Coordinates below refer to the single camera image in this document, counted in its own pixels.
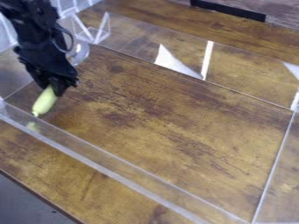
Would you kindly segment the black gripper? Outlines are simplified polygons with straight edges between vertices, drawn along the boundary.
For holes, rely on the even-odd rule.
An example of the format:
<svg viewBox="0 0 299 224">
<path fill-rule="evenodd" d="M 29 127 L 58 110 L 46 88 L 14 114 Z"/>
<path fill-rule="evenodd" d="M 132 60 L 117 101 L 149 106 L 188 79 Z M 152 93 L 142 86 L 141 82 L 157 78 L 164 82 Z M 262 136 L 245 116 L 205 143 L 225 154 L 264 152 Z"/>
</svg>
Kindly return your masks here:
<svg viewBox="0 0 299 224">
<path fill-rule="evenodd" d="M 64 40 L 21 41 L 13 49 L 37 86 L 45 89 L 50 84 L 57 97 L 69 87 L 77 86 L 78 80 L 77 71 L 65 57 L 66 46 Z"/>
</svg>

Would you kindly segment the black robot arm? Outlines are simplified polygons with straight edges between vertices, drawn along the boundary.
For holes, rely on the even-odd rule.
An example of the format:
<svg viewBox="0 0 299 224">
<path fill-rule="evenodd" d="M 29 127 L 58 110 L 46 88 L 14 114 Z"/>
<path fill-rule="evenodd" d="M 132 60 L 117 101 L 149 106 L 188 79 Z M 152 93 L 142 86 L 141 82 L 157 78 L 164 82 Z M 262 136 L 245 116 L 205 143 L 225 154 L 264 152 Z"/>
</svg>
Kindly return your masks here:
<svg viewBox="0 0 299 224">
<path fill-rule="evenodd" d="M 77 86 L 77 71 L 66 60 L 74 44 L 70 32 L 57 22 L 60 15 L 49 0 L 0 0 L 0 13 L 15 32 L 13 52 L 41 89 L 61 97 Z"/>
</svg>

